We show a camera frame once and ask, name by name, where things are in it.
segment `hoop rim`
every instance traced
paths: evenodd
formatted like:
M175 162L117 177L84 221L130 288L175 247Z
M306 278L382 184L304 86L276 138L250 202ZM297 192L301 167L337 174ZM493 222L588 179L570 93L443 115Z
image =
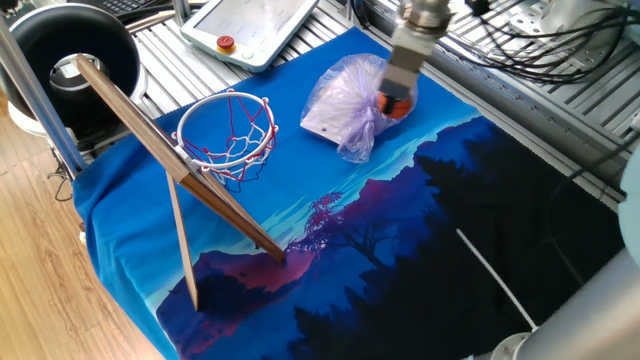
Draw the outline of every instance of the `hoop rim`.
M269 144L269 142L271 141L271 139L273 138L273 134L278 131L278 126L275 125L275 117L273 116L273 112L271 111L271 107L269 106L269 100L267 98L259 98L255 95L252 94L248 94L248 93L244 93L244 92L237 92L234 91L233 89L229 89L225 92L221 92L218 94L214 94L211 95L207 98L204 98L200 101L198 101L197 103L193 104L193 106L191 106L191 108L189 110L187 110L186 113L184 113L184 115L182 115L182 118L180 119L180 122L178 123L178 128L176 129L176 141L178 142L178 145L183 148L186 149L185 145L184 145L184 141L182 140L182 127L184 126L184 123L186 122L187 118L200 106L208 103L209 101L213 101L213 100L217 100L217 99L224 99L224 98L228 98L228 97L232 97L232 96L238 96L238 97L243 97L246 99L251 99L257 103L259 103L260 105L262 105L265 110L268 113L269 118L271 119L271 121L269 122L269 129L266 131L264 140L262 140L262 142L260 143L260 145L258 145L257 148L255 148L252 152L250 152L249 154L247 154L246 156L238 159L238 160L234 160L232 162L225 162L222 164L214 164L214 163L207 163L204 161L200 161L197 159L193 159L191 158L191 162L201 166L201 167L206 167L212 170L225 170L231 167L235 167L238 165L242 165L246 162L249 162L249 159L254 158L257 154L261 153L262 150L264 150L264 148L267 146L267 144Z

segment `wooden frame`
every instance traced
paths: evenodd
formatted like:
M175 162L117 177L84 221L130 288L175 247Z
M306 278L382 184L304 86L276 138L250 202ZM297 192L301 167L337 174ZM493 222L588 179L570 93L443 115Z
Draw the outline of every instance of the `wooden frame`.
M258 225L258 223L240 206L226 189L208 172L192 169L185 159L176 151L177 143L163 129L146 117L138 107L125 96L104 74L102 74L86 57L77 55L78 70L87 79L94 90L109 105L111 110L122 120L131 132L140 140L147 150L167 171L171 204L173 206L180 251L185 271L187 287L198 309L198 291L195 282L191 255L187 241L182 212L176 191L175 182L192 193L198 200L209 206L220 217L233 225L241 233L253 240L277 261L283 262L285 253Z

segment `tablet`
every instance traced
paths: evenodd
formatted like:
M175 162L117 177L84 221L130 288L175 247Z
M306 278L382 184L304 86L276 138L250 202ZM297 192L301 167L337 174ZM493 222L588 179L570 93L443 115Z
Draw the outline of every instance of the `tablet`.
M211 0L180 29L222 61L261 72L280 53L318 0Z

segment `mini basketball hoop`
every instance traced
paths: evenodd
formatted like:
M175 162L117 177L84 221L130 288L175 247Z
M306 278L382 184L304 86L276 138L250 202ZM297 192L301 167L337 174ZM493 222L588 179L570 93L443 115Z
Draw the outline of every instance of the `mini basketball hoop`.
M200 147L185 139L183 137L183 127L189 116L200 106L223 98L226 98L229 104L229 124L231 127L231 135L229 135L225 144L226 151L212 152L206 146ZM238 100L249 120L250 130L246 135L239 136L236 134L237 129L234 126L232 104L234 98ZM242 102L242 98L250 99L260 104L260 108L253 116ZM256 119L263 111L268 118L269 128L267 130L256 124ZM211 171L220 183L227 185L229 179L238 182L247 181L245 177L247 169L252 166L263 167L265 165L269 153L276 146L277 131L278 127L275 125L273 112L269 107L269 99L260 99L257 96L235 92L230 89L227 92L215 94L194 104L182 116L176 132L171 136L178 142L178 147L189 155L192 165L200 167L202 171Z

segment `plastic bag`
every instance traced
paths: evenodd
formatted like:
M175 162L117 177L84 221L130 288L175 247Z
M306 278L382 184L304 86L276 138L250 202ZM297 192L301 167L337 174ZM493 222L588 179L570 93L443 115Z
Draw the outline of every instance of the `plastic bag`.
M374 137L402 120L386 117L376 106L386 64L372 54L342 58L316 83L300 125L338 143L337 152L343 159L369 161ZM417 89L412 89L411 110L417 95Z

